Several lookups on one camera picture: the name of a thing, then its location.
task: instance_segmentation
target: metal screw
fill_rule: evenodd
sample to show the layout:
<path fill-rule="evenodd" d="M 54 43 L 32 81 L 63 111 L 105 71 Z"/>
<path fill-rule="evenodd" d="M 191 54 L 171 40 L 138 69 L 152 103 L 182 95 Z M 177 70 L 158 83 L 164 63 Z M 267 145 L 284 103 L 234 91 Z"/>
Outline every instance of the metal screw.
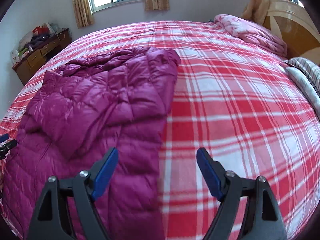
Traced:
<path fill-rule="evenodd" d="M 259 176 L 258 180 L 261 181 L 261 182 L 266 182 L 267 181 L 267 179 L 265 177 L 263 177 L 263 176 Z"/>
<path fill-rule="evenodd" d="M 55 176 L 50 176 L 49 178 L 48 178 L 48 181 L 49 182 L 55 182 L 56 181 L 56 177 Z"/>
<path fill-rule="evenodd" d="M 235 174 L 234 171 L 227 171 L 227 172 L 226 172 L 226 175 L 227 175 L 228 177 L 233 178 L 236 174 Z"/>
<path fill-rule="evenodd" d="M 86 176 L 88 176 L 89 172 L 88 171 L 81 171 L 79 174 L 81 177 L 86 177 Z"/>

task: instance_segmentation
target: desk drawer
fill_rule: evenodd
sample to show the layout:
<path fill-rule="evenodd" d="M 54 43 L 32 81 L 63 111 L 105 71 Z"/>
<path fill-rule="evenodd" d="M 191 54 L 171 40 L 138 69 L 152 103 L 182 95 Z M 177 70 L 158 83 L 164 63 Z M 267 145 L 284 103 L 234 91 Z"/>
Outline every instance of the desk drawer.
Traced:
<path fill-rule="evenodd" d="M 30 66 L 29 69 L 29 73 L 31 75 L 31 77 L 33 77 L 34 74 L 36 74 L 36 72 L 45 64 L 45 60 L 42 57 L 42 60 L 37 61 L 36 64 L 34 64 L 33 66 Z"/>
<path fill-rule="evenodd" d="M 43 56 L 46 55 L 49 51 L 51 51 L 52 49 L 54 49 L 58 45 L 59 45 L 59 40 L 58 39 L 55 39 L 54 41 L 51 41 L 50 43 L 45 45 L 42 49 L 40 49 L 41 54 Z"/>
<path fill-rule="evenodd" d="M 39 50 L 33 52 L 30 56 L 28 56 L 27 61 L 29 65 L 32 67 L 37 64 L 39 60 L 43 59 Z"/>
<path fill-rule="evenodd" d="M 22 84 L 25 86 L 27 82 L 30 80 L 32 75 L 30 75 L 30 65 L 25 60 L 21 62 L 20 66 L 17 68 L 17 75 L 20 78 Z"/>

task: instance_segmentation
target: clutter on desk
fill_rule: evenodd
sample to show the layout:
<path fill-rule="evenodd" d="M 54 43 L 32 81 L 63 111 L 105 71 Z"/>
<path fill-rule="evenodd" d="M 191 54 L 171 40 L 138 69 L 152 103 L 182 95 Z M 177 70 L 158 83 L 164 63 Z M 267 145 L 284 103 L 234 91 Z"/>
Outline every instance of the clutter on desk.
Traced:
<path fill-rule="evenodd" d="M 11 56 L 11 60 L 12 60 L 13 64 L 17 64 L 20 62 L 19 51 L 17 51 L 16 49 L 14 49 L 10 52 L 10 56 Z"/>
<path fill-rule="evenodd" d="M 54 36 L 61 30 L 57 24 L 43 23 L 41 26 L 28 32 L 19 42 L 19 47 L 10 52 L 13 65 L 18 64 L 23 57 L 39 47 L 50 37 Z"/>
<path fill-rule="evenodd" d="M 19 52 L 19 59 L 22 60 L 26 55 L 28 55 L 30 52 L 28 49 L 23 49 Z"/>

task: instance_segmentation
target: wooden desk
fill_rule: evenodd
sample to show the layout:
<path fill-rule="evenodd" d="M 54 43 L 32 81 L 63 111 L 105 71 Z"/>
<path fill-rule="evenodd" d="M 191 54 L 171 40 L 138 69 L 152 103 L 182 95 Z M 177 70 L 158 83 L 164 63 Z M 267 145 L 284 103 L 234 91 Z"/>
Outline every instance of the wooden desk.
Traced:
<path fill-rule="evenodd" d="M 51 58 L 71 43 L 68 29 L 58 33 L 43 42 L 39 47 L 26 55 L 18 65 L 14 67 L 23 85 Z"/>

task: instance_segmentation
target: folded blanket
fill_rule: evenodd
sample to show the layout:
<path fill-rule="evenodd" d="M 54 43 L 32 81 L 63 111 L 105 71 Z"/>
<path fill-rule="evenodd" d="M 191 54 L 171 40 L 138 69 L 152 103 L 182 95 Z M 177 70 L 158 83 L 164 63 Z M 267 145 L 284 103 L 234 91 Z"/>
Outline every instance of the folded blanket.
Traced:
<path fill-rule="evenodd" d="M 213 22 L 221 28 L 224 28 L 235 38 L 239 38 L 248 43 L 256 44 L 260 48 L 263 48 L 278 56 L 287 56 L 287 44 L 277 36 L 271 34 L 268 29 L 254 22 L 249 22 L 227 14 L 217 15 Z"/>
<path fill-rule="evenodd" d="M 309 101 L 318 119 L 320 120 L 320 97 L 316 93 L 314 87 L 309 82 L 308 78 L 295 67 L 287 67 L 286 70 L 289 74 L 289 77 L 301 90 L 305 98 Z"/>
<path fill-rule="evenodd" d="M 320 96 L 320 68 L 312 61 L 303 57 L 291 58 L 287 64 L 293 66 L 300 70 L 306 78 L 309 80 L 310 84 L 315 89 L 318 96 Z"/>

